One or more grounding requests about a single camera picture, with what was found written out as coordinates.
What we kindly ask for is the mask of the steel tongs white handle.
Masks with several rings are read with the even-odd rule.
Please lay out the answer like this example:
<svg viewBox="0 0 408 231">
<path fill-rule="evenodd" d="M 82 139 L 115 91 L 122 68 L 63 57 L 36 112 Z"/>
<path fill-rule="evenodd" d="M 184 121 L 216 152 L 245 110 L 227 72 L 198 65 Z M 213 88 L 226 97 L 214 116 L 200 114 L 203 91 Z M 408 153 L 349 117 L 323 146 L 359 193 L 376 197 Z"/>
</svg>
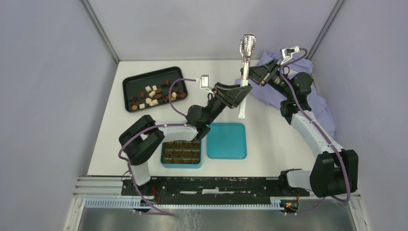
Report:
<svg viewBox="0 0 408 231">
<path fill-rule="evenodd" d="M 248 86 L 249 68 L 256 46 L 255 34 L 244 34 L 240 40 L 240 54 L 242 56 L 241 87 Z"/>
</svg>

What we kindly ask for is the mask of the teal chocolate box with dividers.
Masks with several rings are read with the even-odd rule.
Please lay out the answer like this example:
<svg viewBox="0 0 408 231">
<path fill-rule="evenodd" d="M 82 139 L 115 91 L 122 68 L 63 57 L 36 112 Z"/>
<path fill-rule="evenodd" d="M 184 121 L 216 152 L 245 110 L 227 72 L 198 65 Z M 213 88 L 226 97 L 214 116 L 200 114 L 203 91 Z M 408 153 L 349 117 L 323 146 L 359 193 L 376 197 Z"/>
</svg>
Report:
<svg viewBox="0 0 408 231">
<path fill-rule="evenodd" d="M 164 142 L 160 162 L 165 168 L 198 169 L 202 166 L 202 141 Z"/>
</svg>

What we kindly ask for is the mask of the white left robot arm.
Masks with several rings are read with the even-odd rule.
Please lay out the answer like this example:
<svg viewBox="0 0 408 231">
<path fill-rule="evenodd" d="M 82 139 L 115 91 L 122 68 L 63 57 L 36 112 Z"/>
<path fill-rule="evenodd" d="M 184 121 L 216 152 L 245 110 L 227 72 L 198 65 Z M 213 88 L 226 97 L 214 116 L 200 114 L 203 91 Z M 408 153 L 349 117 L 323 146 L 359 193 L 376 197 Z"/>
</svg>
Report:
<svg viewBox="0 0 408 231">
<path fill-rule="evenodd" d="M 241 86 L 216 83 L 209 91 L 212 98 L 207 106 L 192 105 L 183 122 L 166 123 L 144 115 L 119 136 L 119 158 L 127 162 L 133 181 L 132 189 L 139 196 L 151 191 L 148 160 L 162 143 L 168 141 L 200 141 L 209 132 L 210 125 L 225 108 L 237 108 L 252 90 Z"/>
</svg>

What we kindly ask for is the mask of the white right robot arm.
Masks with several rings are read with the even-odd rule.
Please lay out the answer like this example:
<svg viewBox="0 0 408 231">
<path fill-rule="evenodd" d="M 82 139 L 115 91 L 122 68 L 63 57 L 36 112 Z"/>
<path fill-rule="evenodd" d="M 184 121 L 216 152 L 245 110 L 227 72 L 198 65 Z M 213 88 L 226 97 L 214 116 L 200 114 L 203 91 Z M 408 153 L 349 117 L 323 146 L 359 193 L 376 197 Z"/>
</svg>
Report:
<svg viewBox="0 0 408 231">
<path fill-rule="evenodd" d="M 309 171 L 288 169 L 281 172 L 278 191 L 291 196 L 297 188 L 312 191 L 317 197 L 338 197 L 349 199 L 357 190 L 358 155 L 339 145 L 319 124 L 307 102 L 312 92 L 312 77 L 305 72 L 295 74 L 291 79 L 282 74 L 277 60 L 249 68 L 249 79 L 260 87 L 270 85 L 286 97 L 280 103 L 281 115 L 305 140 L 315 162 Z"/>
</svg>

